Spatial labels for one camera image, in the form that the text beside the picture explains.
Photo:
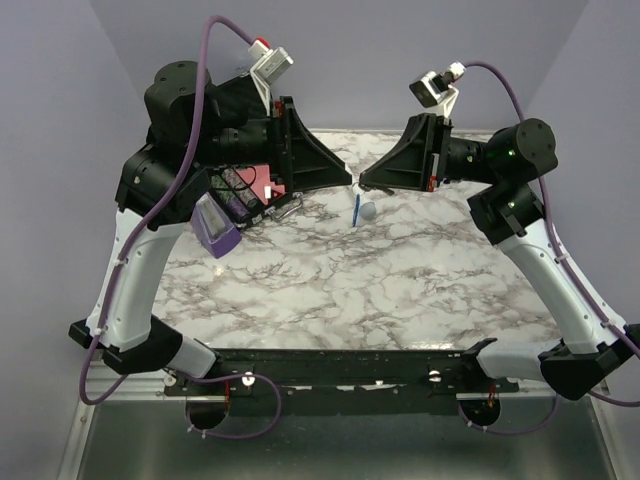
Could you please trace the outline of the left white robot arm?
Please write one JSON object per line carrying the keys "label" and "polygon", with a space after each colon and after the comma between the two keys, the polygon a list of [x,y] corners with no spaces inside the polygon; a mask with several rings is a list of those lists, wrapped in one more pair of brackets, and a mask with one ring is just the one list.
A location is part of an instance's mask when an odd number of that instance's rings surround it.
{"label": "left white robot arm", "polygon": [[158,319],[152,307],[169,254],[213,175],[266,165],[287,193],[344,186],[352,177],[302,124],[291,98],[266,114],[247,77],[215,85],[195,62],[178,61],[156,73],[144,102],[150,127],[122,169],[103,287],[69,335],[82,347],[102,348],[119,374],[168,368],[209,395],[222,380],[216,354]]}

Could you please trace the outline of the blue key tag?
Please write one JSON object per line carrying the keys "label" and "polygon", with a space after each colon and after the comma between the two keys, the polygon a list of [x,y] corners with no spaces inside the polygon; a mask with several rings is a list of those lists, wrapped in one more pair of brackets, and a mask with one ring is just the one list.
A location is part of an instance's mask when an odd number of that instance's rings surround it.
{"label": "blue key tag", "polygon": [[358,225],[358,219],[359,219],[359,215],[360,215],[360,209],[361,209],[361,195],[357,194],[355,196],[355,202],[354,202],[354,209],[353,209],[353,215],[352,215],[352,227],[356,227]]}

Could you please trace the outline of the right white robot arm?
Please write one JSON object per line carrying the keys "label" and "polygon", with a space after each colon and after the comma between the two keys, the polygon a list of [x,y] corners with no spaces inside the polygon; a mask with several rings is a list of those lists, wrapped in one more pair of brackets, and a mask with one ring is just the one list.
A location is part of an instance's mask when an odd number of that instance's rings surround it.
{"label": "right white robot arm", "polygon": [[639,327],[627,324],[597,294],[549,225],[530,182],[558,165],[554,134],[526,119],[488,141],[454,138],[444,117],[410,118],[398,143],[359,177],[365,189],[432,192],[443,183],[476,182],[471,218],[489,243],[517,266],[558,325],[550,343],[482,341],[462,355],[460,379],[480,392],[498,378],[548,384],[578,400],[639,351]]}

